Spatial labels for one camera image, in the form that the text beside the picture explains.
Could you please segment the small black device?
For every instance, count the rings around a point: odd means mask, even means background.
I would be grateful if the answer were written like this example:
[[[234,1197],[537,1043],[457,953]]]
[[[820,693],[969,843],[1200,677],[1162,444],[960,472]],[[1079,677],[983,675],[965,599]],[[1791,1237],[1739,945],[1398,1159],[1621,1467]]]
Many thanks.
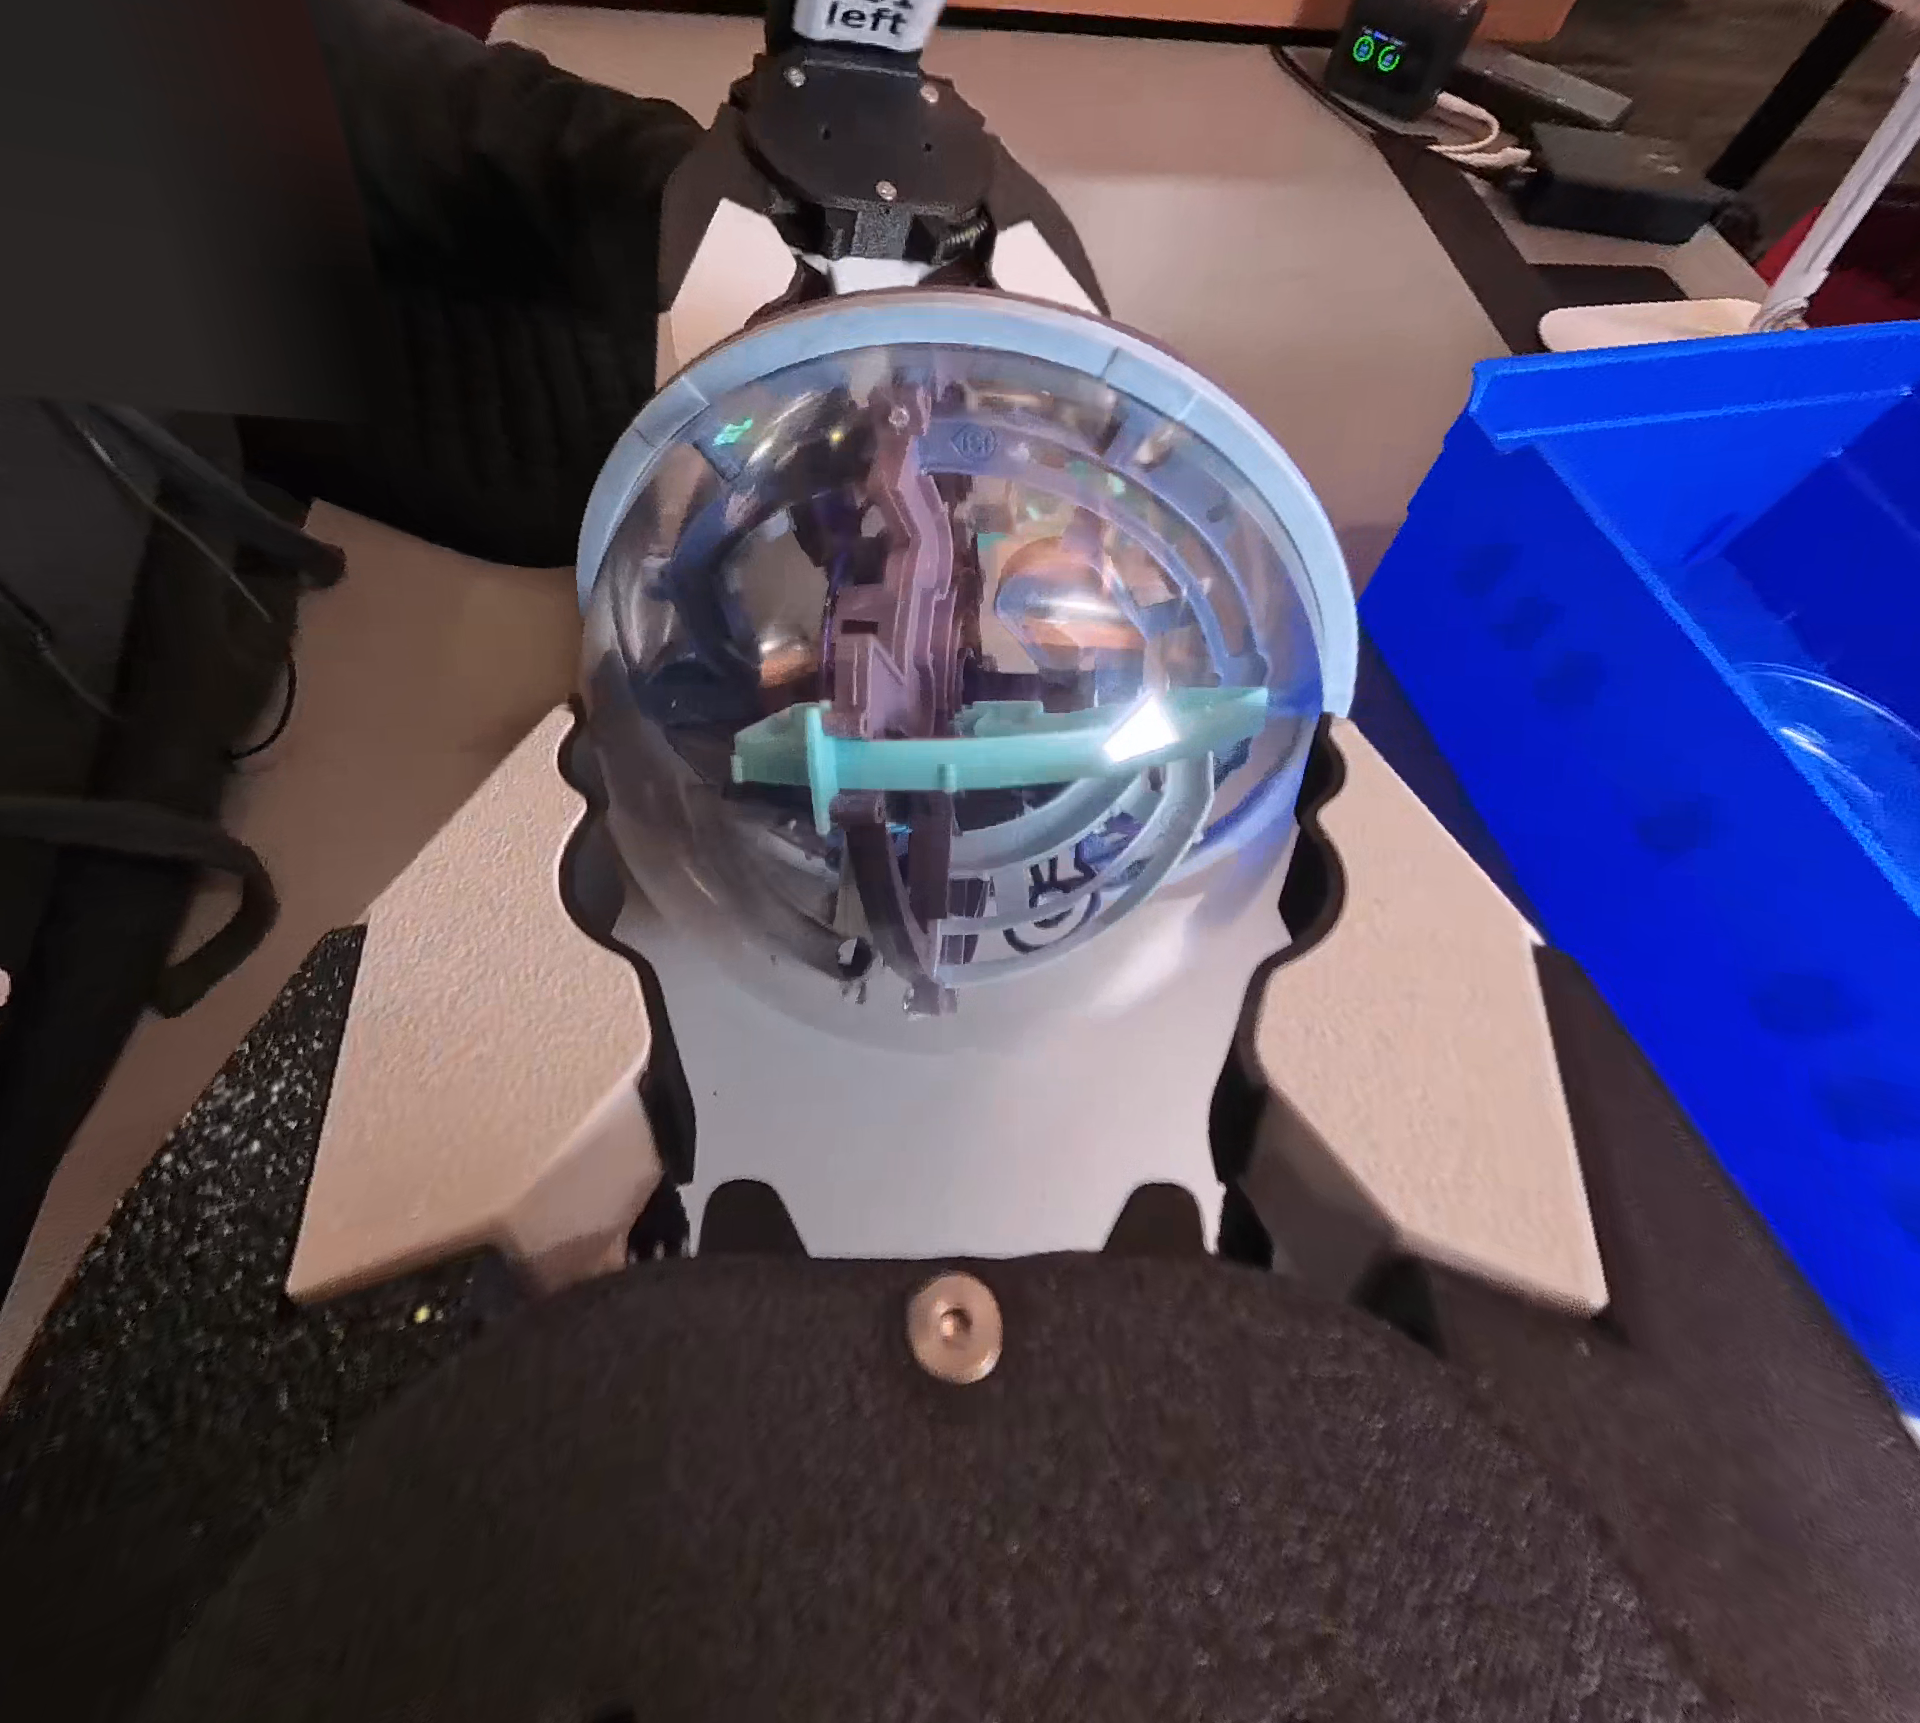
[[[1487,0],[1351,0],[1325,54],[1320,88],[1334,102],[1420,124],[1475,40]]]

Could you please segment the person's left forearm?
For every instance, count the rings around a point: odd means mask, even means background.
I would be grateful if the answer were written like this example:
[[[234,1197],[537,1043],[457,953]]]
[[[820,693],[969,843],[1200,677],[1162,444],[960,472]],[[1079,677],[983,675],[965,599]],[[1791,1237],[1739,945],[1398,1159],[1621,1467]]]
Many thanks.
[[[485,46],[404,0],[305,0],[374,272],[369,414],[257,424],[275,488],[499,565],[572,567],[658,386],[677,104]]]

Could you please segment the clear maze ball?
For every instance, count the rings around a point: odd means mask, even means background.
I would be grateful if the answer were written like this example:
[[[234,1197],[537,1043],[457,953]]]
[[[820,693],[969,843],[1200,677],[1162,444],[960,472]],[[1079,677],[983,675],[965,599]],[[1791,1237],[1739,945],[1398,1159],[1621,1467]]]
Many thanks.
[[[582,733],[634,901],[958,1015],[1296,823],[1357,607],[1273,436],[1084,310],[889,290],[683,366],[595,474]]]

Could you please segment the person's black clothing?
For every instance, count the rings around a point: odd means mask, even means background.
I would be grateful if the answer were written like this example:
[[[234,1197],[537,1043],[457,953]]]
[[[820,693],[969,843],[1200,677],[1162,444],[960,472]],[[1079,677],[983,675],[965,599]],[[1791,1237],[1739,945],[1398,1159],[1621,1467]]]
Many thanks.
[[[106,410],[4,408],[4,1285],[200,875],[74,835],[101,805],[221,807],[253,617],[226,547]]]

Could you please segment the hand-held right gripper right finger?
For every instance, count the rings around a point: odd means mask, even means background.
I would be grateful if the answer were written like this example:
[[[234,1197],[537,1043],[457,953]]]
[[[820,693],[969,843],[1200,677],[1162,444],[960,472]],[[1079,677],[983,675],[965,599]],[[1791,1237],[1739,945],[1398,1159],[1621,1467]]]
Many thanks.
[[[1299,815],[1292,939],[1234,1039],[1273,1267],[1335,1301],[1418,1261],[1604,1311],[1542,935],[1351,721],[1313,737]]]

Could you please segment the blue plastic tray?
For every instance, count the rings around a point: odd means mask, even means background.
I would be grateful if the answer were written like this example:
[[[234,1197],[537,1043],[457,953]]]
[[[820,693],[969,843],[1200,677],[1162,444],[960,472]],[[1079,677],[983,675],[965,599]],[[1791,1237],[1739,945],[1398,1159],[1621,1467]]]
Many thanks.
[[[1357,605],[1907,1421],[1915,374],[1913,322],[1485,362]]]

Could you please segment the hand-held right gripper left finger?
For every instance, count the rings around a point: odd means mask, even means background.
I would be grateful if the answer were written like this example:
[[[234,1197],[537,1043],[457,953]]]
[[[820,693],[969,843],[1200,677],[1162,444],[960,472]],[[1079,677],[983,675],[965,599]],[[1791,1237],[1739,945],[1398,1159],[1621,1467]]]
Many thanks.
[[[637,961],[577,917],[595,769],[544,719],[362,915],[286,1267],[327,1303],[468,1255],[537,1293],[618,1271],[663,1183]]]

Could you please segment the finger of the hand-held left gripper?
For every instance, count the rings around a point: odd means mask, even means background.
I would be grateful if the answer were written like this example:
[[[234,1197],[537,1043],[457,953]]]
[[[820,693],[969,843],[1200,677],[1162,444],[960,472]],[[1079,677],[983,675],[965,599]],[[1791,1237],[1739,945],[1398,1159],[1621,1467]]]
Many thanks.
[[[765,214],[729,198],[666,202],[666,380],[786,308],[827,276]]]

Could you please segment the black power adapter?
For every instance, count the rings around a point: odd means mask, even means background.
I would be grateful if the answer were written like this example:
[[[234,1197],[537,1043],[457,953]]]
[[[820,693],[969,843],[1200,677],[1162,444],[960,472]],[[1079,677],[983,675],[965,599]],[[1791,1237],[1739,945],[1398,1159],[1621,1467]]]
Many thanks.
[[[1533,228],[1677,248],[1714,226],[1734,194],[1665,140],[1537,124],[1510,202]]]

